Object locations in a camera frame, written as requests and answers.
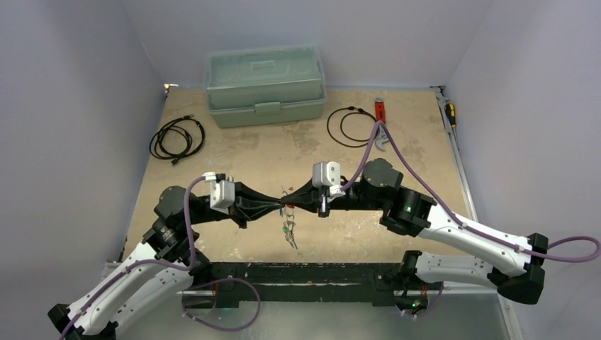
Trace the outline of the metal keyring with keys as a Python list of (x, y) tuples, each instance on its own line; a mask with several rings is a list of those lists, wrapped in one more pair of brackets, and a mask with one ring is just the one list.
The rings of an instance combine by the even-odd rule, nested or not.
[(282, 230), (284, 233), (285, 240), (293, 249), (298, 249), (298, 245), (296, 244), (294, 229), (296, 226), (295, 215), (292, 220), (287, 220), (285, 218), (282, 224)]

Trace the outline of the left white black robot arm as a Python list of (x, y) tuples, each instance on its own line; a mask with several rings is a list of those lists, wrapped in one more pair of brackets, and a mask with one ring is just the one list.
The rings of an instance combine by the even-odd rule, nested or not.
[(157, 219), (142, 240), (95, 288), (48, 317), (61, 339), (116, 339), (126, 326), (177, 292), (217, 293), (233, 277), (214, 273), (214, 265), (195, 246), (193, 225), (232, 220), (245, 228), (282, 207), (281, 199), (252, 190), (224, 174), (206, 173), (187, 188), (163, 191)]

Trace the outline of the key with blue tag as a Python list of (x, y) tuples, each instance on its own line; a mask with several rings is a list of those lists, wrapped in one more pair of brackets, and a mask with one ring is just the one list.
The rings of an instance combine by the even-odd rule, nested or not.
[[(293, 187), (285, 188), (284, 186), (282, 186), (281, 189), (282, 189), (282, 196), (287, 196), (289, 191), (293, 191)], [(280, 210), (280, 215), (282, 217), (286, 218), (287, 220), (292, 220), (294, 218), (294, 212), (295, 212), (295, 207), (293, 205), (285, 204), (282, 207), (282, 209)]]

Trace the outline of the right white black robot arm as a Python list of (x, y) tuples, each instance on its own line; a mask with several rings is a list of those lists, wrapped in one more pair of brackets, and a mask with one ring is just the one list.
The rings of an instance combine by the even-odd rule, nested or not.
[(544, 260), (533, 253), (546, 252), (549, 241), (545, 236), (505, 234), (447, 212), (435, 199), (402, 186), (403, 174), (382, 158), (368, 161), (358, 181), (341, 180), (339, 164), (317, 163), (312, 179), (281, 201), (319, 217), (327, 217), (332, 210), (380, 210), (379, 223), (388, 231), (463, 252), (461, 256), (405, 252), (398, 279), (406, 288), (441, 281), (470, 283), (494, 288), (514, 302), (538, 303), (544, 289)]

